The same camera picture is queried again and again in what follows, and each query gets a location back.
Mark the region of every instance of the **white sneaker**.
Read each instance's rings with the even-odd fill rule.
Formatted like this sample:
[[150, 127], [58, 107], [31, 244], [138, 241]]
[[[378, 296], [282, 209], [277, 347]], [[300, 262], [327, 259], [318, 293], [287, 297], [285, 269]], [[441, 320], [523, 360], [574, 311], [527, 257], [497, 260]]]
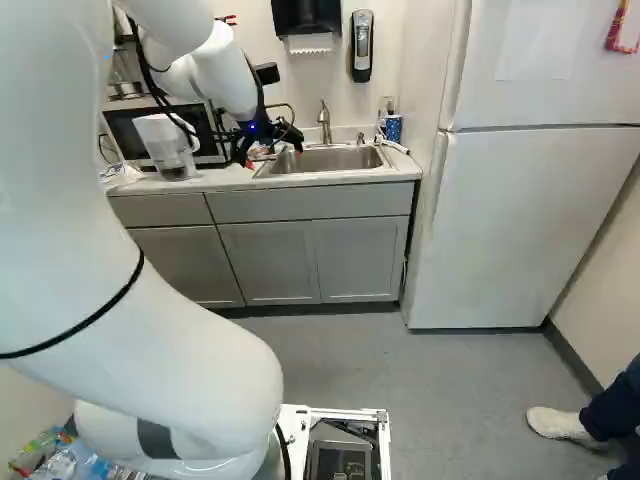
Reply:
[[598, 442], [589, 435], [576, 412], [533, 407], [527, 411], [527, 422], [537, 434], [545, 438], [570, 440], [589, 450], [605, 450], [607, 448], [607, 443]]

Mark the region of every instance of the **person's leg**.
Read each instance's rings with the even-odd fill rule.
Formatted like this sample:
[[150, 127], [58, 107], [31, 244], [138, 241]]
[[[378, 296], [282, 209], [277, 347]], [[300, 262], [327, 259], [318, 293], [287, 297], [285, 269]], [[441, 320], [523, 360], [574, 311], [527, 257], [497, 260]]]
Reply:
[[609, 388], [582, 409], [580, 422], [600, 442], [624, 438], [635, 431], [640, 425], [640, 355]]
[[627, 463], [607, 474], [608, 480], [638, 480], [640, 478], [640, 460]]
[[580, 414], [533, 407], [527, 411], [527, 421], [543, 437], [572, 440], [596, 450], [610, 439], [633, 433], [640, 425], [640, 355]]

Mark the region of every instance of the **refrigerator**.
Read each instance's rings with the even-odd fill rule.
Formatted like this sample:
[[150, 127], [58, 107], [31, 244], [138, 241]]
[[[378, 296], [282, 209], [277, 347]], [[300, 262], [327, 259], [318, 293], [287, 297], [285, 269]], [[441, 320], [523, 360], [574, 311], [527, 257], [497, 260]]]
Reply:
[[640, 53], [604, 48], [619, 4], [407, 1], [403, 140], [425, 170], [409, 328], [550, 312], [640, 153]]

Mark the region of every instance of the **wall-mounted dispenser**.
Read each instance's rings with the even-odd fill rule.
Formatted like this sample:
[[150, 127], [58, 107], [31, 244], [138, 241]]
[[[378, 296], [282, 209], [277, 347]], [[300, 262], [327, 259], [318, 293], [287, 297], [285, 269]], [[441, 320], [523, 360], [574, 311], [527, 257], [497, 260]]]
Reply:
[[342, 34], [340, 0], [271, 0], [276, 35]]
[[356, 83], [371, 80], [373, 70], [373, 12], [356, 10], [351, 15], [351, 75]]

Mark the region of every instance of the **white countertop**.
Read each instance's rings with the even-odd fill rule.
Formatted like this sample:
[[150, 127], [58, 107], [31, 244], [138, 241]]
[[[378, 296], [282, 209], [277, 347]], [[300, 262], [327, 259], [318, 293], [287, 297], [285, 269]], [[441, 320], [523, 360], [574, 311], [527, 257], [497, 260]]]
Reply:
[[108, 188], [109, 196], [154, 195], [166, 193], [210, 193], [239, 190], [382, 183], [417, 180], [422, 170], [408, 155], [391, 147], [381, 147], [393, 169], [380, 167], [371, 170], [290, 174], [280, 177], [254, 179], [255, 172], [238, 164], [224, 169], [201, 170], [200, 176], [179, 182], [163, 180], [159, 174], [147, 174], [129, 185]]

